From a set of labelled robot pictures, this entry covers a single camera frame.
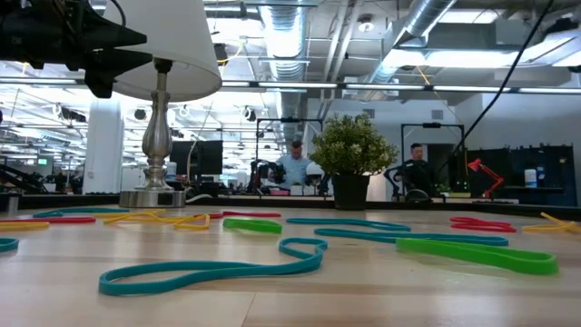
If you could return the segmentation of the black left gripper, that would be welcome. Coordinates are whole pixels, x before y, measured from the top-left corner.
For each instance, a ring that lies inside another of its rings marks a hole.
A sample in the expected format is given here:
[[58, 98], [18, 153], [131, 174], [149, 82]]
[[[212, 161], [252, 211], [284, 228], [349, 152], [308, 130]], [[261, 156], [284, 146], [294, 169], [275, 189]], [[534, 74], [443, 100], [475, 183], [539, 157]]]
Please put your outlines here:
[[0, 0], [0, 60], [40, 70], [46, 64], [83, 69], [84, 83], [98, 98], [112, 96], [109, 75], [153, 60], [115, 47], [146, 42], [146, 35], [99, 16], [87, 0]]

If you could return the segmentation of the red rubber band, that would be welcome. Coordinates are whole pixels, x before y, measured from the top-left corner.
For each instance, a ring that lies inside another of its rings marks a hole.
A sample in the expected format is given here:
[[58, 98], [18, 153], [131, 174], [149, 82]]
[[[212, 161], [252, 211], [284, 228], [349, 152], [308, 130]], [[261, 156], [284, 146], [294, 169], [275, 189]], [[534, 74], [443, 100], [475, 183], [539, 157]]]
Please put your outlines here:
[[451, 217], [450, 222], [450, 227], [454, 229], [498, 233], [515, 233], [517, 231], [511, 223], [485, 221], [472, 217]]
[[220, 213], [210, 213], [211, 219], [223, 219], [226, 217], [250, 217], [250, 218], [280, 218], [280, 213], [241, 213], [234, 211], [222, 211]]
[[31, 218], [31, 219], [14, 219], [0, 220], [0, 223], [20, 223], [20, 224], [32, 224], [32, 223], [50, 223], [50, 224], [90, 224], [95, 223], [96, 219], [94, 217], [49, 217], [49, 218]]

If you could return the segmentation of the green rubber band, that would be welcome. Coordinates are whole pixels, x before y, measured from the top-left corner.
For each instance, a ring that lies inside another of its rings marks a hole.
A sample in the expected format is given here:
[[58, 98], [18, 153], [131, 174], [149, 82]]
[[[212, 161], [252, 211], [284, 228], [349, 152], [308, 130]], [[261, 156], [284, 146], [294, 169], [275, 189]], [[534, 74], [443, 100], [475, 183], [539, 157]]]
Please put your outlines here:
[[282, 233], [282, 225], [267, 220], [243, 220], [225, 218], [222, 226], [228, 229], [241, 229], [257, 233]]
[[399, 239], [398, 251], [430, 254], [470, 263], [507, 269], [515, 273], [555, 275], [559, 273], [557, 258], [551, 253], [531, 252], [502, 246], [475, 243], [454, 243], [432, 240]]

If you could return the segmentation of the white shade silver table lamp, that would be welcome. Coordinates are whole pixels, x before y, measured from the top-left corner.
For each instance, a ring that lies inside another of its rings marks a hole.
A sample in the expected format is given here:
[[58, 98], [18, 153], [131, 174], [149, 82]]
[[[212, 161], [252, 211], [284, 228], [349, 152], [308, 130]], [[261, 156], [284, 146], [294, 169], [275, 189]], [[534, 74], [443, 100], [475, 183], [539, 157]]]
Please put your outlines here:
[[112, 97], [121, 106], [124, 96], [153, 102], [142, 142], [148, 163], [145, 182], [130, 191], [120, 190], [119, 204], [183, 207], [184, 194], [165, 182], [164, 164], [172, 150], [168, 104], [201, 99], [222, 86], [202, 0], [108, 0], [103, 16], [146, 35], [145, 44], [129, 49], [153, 56], [150, 63], [116, 77], [113, 85]]

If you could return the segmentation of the white pillar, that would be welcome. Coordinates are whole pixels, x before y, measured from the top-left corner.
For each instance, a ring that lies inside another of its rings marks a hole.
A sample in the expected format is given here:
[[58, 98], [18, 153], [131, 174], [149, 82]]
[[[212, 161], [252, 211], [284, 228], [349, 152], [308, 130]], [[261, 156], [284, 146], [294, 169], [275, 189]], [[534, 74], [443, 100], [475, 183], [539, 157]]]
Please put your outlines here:
[[119, 193], [123, 162], [123, 109], [117, 98], [90, 105], [83, 193]]

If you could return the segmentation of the black computer monitor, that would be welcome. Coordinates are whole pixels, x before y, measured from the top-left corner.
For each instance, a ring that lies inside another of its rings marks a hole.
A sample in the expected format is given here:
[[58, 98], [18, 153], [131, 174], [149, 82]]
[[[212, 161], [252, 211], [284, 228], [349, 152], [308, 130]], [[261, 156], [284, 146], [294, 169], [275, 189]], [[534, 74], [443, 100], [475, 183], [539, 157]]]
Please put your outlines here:
[[222, 174], [223, 141], [175, 141], [169, 159], [176, 173], [189, 175], [193, 182], [202, 175]]

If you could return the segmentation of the person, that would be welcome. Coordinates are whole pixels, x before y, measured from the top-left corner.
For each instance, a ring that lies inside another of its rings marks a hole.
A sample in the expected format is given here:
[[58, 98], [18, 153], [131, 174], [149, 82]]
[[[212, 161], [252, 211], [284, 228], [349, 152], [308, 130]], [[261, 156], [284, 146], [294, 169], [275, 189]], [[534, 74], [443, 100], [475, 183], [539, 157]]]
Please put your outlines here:
[[410, 158], [405, 161], [395, 179], [402, 183], [408, 198], [430, 199], [433, 196], [435, 174], [432, 166], [424, 159], [422, 144], [410, 146]]
[[305, 184], [311, 160], [302, 155], [301, 141], [293, 141], [290, 153], [281, 156], [275, 162], [282, 164], [286, 173], [284, 181], [278, 184], [280, 188], [290, 190], [294, 185]]

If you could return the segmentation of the green plant in black pot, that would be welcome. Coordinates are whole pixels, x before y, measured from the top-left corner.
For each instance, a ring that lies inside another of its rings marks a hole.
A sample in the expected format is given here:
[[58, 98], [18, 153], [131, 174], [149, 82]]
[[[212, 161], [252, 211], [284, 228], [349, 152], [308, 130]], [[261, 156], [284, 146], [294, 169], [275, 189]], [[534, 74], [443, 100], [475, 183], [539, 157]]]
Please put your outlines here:
[[310, 159], [330, 178], [334, 207], [362, 211], [370, 177], [397, 161], [399, 150], [377, 130], [368, 114], [333, 115], [313, 137]]

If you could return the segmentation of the red desk lamp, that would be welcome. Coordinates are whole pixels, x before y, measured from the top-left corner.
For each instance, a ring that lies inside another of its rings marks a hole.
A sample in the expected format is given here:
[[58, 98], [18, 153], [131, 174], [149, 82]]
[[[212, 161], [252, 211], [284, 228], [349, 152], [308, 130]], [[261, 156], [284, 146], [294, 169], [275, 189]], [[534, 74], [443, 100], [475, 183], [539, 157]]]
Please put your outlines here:
[[476, 159], [468, 164], [468, 168], [474, 173], [471, 180], [471, 189], [475, 193], [480, 191], [482, 198], [492, 200], [495, 190], [502, 185], [504, 178], [491, 168]]

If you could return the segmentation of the dark shelving unit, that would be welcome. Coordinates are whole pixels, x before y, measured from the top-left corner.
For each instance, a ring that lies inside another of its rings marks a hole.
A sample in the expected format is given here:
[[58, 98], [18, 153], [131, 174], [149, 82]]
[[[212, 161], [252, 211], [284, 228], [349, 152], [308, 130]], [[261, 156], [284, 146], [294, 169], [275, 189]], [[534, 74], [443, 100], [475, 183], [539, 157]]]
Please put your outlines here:
[[[576, 206], [576, 172], [571, 145], [497, 148], [468, 151], [468, 161], [480, 159], [504, 178], [494, 199], [520, 204]], [[537, 170], [537, 188], [525, 187], [524, 171]]]

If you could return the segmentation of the silver ventilation duct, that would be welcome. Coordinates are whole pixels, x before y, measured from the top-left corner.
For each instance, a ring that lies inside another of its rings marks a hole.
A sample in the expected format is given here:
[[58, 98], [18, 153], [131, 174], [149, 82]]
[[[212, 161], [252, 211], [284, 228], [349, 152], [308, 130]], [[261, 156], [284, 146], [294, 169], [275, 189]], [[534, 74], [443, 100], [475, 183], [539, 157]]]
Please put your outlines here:
[[[306, 9], [298, 6], [275, 5], [260, 9], [264, 23], [264, 42], [271, 58], [282, 59], [269, 63], [275, 82], [302, 81], [305, 65], [296, 61], [304, 55]], [[301, 95], [299, 93], [277, 93], [276, 108], [280, 118], [300, 116]], [[301, 139], [296, 123], [281, 123], [282, 138], [287, 143]]]
[[388, 83], [400, 67], [406, 66], [398, 58], [397, 47], [407, 42], [424, 47], [428, 42], [429, 32], [456, 2], [457, 0], [413, 0], [409, 13], [389, 24], [381, 39], [382, 58], [365, 82]]

